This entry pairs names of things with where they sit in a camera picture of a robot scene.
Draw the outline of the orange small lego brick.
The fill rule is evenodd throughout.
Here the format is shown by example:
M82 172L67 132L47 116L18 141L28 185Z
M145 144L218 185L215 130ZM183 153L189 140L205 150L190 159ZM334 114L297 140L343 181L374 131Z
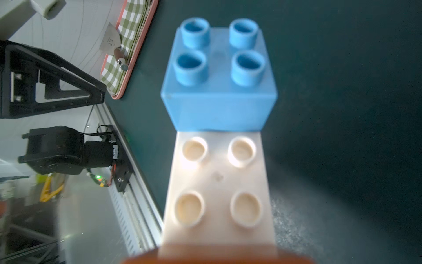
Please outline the orange small lego brick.
M313 264L306 256L273 245L165 245L125 264Z

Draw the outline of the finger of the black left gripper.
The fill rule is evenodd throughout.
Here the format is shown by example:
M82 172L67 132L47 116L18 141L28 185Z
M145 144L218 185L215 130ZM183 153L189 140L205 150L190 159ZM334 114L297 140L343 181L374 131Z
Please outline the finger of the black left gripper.
M1 41L1 118L101 104L107 87L55 53Z

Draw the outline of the white long lego brick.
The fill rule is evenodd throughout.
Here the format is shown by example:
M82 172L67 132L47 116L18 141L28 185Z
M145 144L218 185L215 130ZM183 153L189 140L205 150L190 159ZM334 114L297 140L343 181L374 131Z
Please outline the white long lego brick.
M159 256L273 259L277 254L260 133L177 133Z

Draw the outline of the light blue small lego brick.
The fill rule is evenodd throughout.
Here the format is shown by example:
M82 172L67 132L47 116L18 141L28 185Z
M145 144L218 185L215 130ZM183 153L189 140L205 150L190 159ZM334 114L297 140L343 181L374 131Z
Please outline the light blue small lego brick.
M259 132L278 89L258 23L212 27L184 20L176 31L161 98L178 132Z

